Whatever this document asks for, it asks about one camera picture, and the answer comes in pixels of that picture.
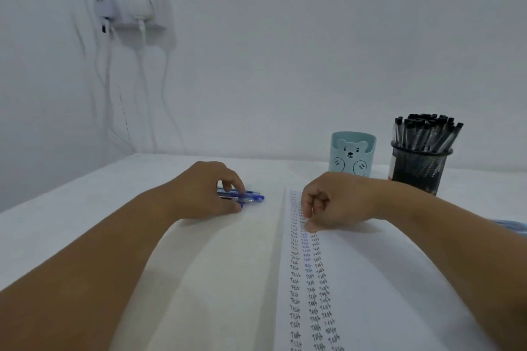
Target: desk surface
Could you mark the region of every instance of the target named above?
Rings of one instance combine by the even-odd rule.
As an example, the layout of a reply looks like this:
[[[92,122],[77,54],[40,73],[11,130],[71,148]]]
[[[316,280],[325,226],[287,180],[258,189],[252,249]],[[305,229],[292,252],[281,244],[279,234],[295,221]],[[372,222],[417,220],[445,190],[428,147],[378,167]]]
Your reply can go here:
[[[211,160],[132,155],[0,214],[0,289],[199,159]],[[177,222],[152,254],[113,350],[272,349],[284,190],[302,189],[327,164],[218,160],[265,202],[233,216]],[[372,176],[387,172],[374,166]],[[438,195],[484,217],[527,223],[525,188],[525,172],[446,169]]]

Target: black mesh pen holder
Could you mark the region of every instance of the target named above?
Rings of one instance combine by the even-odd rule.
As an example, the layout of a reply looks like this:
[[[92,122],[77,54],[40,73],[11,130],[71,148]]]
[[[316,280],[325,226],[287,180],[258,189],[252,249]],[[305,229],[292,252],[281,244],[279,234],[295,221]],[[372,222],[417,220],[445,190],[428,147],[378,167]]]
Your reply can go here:
[[[406,183],[427,193],[436,195],[446,157],[453,153],[447,150],[441,153],[414,151],[396,146],[392,142],[393,157],[389,179]]]

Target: sticker label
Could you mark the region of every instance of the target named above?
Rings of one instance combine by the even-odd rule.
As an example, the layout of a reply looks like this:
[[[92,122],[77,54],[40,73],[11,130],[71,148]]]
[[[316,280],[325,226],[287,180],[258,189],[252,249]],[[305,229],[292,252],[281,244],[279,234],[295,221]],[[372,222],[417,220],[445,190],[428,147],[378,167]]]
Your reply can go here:
[[[390,161],[390,171],[388,172],[388,180],[392,180],[392,177],[394,175],[396,161],[397,161],[397,158],[395,158],[395,156],[392,154],[392,161]]]

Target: paper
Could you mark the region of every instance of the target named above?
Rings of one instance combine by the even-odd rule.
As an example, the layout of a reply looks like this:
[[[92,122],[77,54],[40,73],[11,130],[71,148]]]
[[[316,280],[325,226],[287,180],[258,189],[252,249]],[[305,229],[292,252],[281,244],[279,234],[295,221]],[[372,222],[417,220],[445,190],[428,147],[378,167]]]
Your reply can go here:
[[[287,190],[275,351],[496,349],[445,278],[385,221],[304,230]]]

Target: wall-mounted power strip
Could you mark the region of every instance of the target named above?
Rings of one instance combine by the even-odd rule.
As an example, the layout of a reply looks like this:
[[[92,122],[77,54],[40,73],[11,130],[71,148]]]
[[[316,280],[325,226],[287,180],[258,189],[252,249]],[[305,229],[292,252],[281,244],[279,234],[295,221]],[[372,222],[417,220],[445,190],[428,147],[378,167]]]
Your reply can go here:
[[[167,0],[94,0],[94,8],[101,23],[109,21],[115,29],[136,29],[139,21],[132,10],[141,9],[141,2],[148,4],[144,9],[151,12],[144,20],[146,28],[166,29],[169,24]]]

